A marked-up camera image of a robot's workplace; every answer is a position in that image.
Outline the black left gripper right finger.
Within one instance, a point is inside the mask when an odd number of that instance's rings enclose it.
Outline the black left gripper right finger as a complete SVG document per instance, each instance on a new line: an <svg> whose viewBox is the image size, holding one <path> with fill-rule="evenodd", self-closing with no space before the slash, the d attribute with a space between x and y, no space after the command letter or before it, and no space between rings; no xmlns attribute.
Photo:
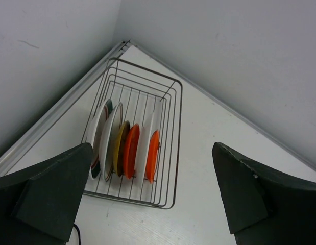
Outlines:
<svg viewBox="0 0 316 245"><path fill-rule="evenodd" d="M316 244L316 183L216 142L213 165L237 244Z"/></svg>

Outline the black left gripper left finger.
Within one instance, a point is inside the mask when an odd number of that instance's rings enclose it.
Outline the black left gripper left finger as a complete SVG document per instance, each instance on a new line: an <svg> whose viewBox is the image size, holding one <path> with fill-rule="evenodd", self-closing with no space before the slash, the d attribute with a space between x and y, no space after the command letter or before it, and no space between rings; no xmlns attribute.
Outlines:
<svg viewBox="0 0 316 245"><path fill-rule="evenodd" d="M69 242L92 156L82 143L0 177L0 244Z"/></svg>

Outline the white plate teal maroon rim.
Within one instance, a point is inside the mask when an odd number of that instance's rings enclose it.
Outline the white plate teal maroon rim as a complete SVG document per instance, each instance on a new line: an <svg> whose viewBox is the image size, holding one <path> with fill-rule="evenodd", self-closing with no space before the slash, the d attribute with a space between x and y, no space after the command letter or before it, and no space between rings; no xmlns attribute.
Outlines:
<svg viewBox="0 0 316 245"><path fill-rule="evenodd" d="M143 126L140 128L139 142L135 159L136 179L134 180L135 186L138 189L142 189L144 182L150 140L154 131L159 129L161 108L161 104L158 103L152 112L146 114Z"/></svg>

